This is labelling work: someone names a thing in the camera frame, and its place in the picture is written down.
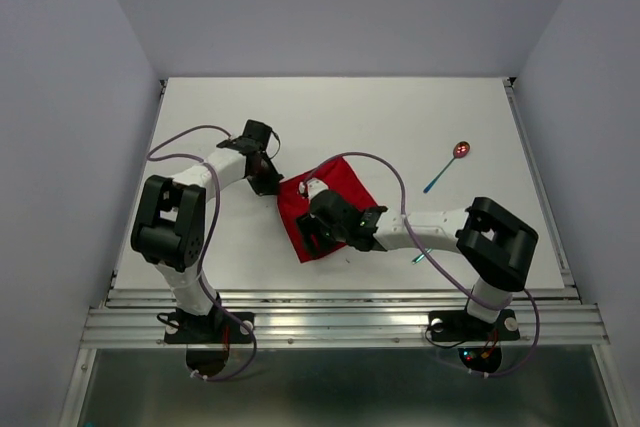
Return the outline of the red cloth napkin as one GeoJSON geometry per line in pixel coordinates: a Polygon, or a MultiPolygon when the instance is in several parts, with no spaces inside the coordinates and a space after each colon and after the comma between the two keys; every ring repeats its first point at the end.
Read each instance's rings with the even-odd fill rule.
{"type": "MultiPolygon", "coordinates": [[[[309,202],[299,191],[300,184],[311,173],[310,170],[280,183],[277,195],[277,208],[285,231],[293,249],[301,263],[314,260],[306,250],[303,235],[296,224],[296,219],[308,211],[309,202]]],[[[361,183],[349,163],[343,158],[332,160],[322,166],[313,175],[324,182],[330,189],[337,191],[346,201],[352,203],[359,210],[377,205],[375,199],[361,183]]]]}

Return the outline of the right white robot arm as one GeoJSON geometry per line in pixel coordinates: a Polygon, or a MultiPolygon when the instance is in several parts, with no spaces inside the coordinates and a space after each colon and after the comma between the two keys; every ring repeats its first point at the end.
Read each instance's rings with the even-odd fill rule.
{"type": "Polygon", "coordinates": [[[461,328],[472,337],[491,331],[512,295],[525,289],[539,239],[487,197],[475,198],[466,209],[406,214],[385,206],[359,209],[326,188],[310,196],[296,227],[313,259],[341,244],[360,252],[422,248],[462,255],[478,274],[460,313],[461,328]]]}

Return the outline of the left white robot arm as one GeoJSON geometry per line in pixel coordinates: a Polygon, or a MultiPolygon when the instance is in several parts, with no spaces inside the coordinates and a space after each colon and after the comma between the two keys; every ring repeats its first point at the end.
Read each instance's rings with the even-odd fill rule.
{"type": "Polygon", "coordinates": [[[183,154],[195,162],[192,167],[172,177],[145,180],[130,244],[154,265],[176,300],[175,315],[163,320],[170,329],[188,328],[202,341],[221,333],[225,314],[202,266],[213,234],[205,228],[206,206],[214,203],[217,220],[222,190],[242,180],[258,196],[277,195],[283,176],[267,153],[276,137],[270,126],[248,120],[240,135],[220,142],[207,158],[183,154]]]}

